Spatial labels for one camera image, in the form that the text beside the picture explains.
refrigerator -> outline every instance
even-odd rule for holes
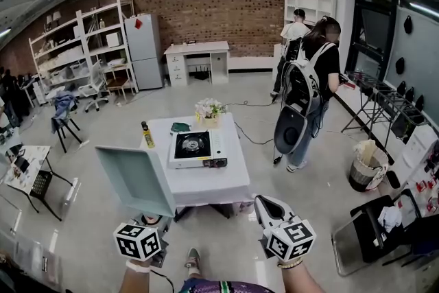
[[[139,90],[163,87],[157,16],[148,14],[126,19],[125,30]]]

black t-shirt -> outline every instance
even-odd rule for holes
[[[311,60],[314,54],[321,48],[324,42],[315,43],[307,51],[305,51],[305,56],[308,60]],[[340,58],[338,55],[338,48],[332,46],[326,50],[317,59],[314,70],[317,73],[319,80],[319,89],[322,94],[323,100],[327,101],[331,99],[333,93],[328,87],[328,74],[330,73],[340,73]]]

drying rack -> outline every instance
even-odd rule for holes
[[[405,99],[401,94],[396,92],[393,88],[386,83],[379,81],[378,79],[363,73],[363,72],[348,72],[348,77],[360,88],[361,92],[368,96],[368,99],[363,103],[363,94],[360,94],[361,108],[349,121],[349,123],[342,129],[342,133],[345,130],[363,130],[365,127],[369,127],[369,139],[372,135],[372,129],[374,124],[389,123],[387,136],[385,138],[384,149],[387,146],[389,139],[390,129],[394,119],[402,115],[406,122],[413,124],[414,126],[420,126],[428,124],[427,119],[419,109],[417,109],[413,103]],[[366,108],[369,102],[373,102],[373,108]],[[357,120],[358,115],[363,112],[368,121],[362,126],[349,127],[354,120]]]

black and white cube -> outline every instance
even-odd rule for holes
[[[267,249],[286,262],[307,254],[315,238],[308,220],[303,220],[272,229]]]
[[[129,259],[146,261],[162,250],[157,228],[120,224],[113,236],[119,253]]]

brick wall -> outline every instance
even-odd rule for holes
[[[115,0],[99,0],[100,6]],[[230,54],[272,56],[283,27],[284,0],[134,0],[136,11],[159,16],[162,48],[196,39],[227,40]],[[62,21],[76,10],[89,11],[98,0],[68,0],[60,10]],[[0,65],[13,74],[35,72],[28,38],[41,34],[45,15],[35,20],[0,51]]]

